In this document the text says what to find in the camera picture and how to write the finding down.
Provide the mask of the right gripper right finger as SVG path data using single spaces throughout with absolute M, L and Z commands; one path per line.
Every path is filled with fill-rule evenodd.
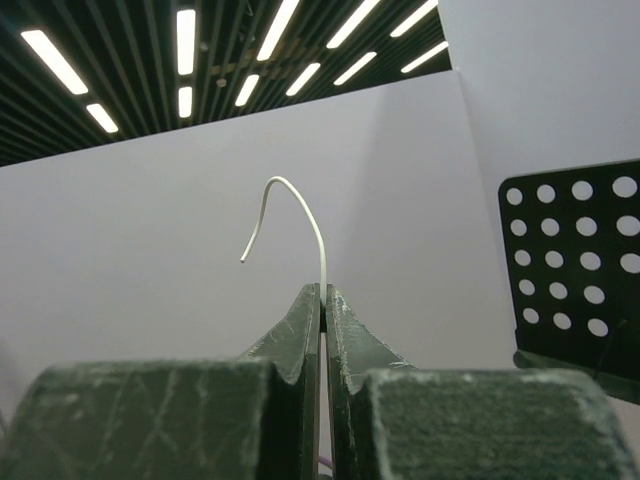
M 603 390 L 566 369 L 422 370 L 326 298 L 337 479 L 634 479 Z

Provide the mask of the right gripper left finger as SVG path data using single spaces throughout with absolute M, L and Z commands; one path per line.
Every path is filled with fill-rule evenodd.
M 319 286 L 230 359 L 54 365 L 30 385 L 5 479 L 313 479 Z

